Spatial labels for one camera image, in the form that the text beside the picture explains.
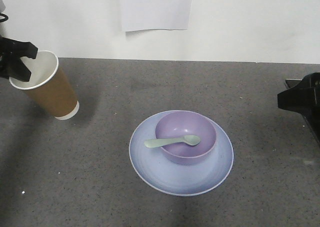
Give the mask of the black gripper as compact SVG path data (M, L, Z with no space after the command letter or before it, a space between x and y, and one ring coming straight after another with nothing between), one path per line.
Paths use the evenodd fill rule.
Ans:
M28 82L32 73L20 58L36 59L37 53L38 48L31 42L22 42L0 36L0 77L4 79L11 77L22 82Z

